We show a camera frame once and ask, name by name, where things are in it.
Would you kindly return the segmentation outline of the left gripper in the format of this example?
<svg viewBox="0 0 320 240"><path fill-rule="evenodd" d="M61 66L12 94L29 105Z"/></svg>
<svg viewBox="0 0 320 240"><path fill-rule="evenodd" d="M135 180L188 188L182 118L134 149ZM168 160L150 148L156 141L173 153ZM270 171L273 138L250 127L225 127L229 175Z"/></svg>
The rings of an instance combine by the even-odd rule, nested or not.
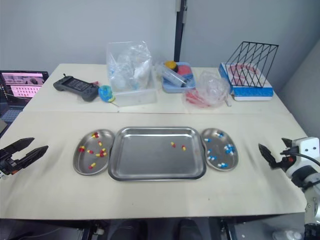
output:
<svg viewBox="0 0 320 240"><path fill-rule="evenodd" d="M22 159L13 160L11 157L16 152L19 152L28 147L34 140L34 137L21 138L14 143L9 144L0 150L0 176L6 177L14 175L21 169L25 169L38 159L40 159L48 150L49 146L41 146L30 151Z"/></svg>

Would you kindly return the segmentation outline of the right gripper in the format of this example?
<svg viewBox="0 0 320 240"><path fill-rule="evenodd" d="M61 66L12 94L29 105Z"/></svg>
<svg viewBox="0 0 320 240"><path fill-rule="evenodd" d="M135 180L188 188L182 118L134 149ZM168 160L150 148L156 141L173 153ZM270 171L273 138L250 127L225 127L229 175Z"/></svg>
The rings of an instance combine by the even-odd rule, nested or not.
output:
<svg viewBox="0 0 320 240"><path fill-rule="evenodd" d="M286 148L291 148L293 146L293 141L291 139L282 137L281 140L283 141ZM286 172L295 163L295 157L293 156L293 154L295 153L294 150L287 149L282 151L280 153L280 155L283 156L281 161L276 162L276 159L272 156L271 151L266 146L259 143L258 149L271 169L281 169Z"/></svg>

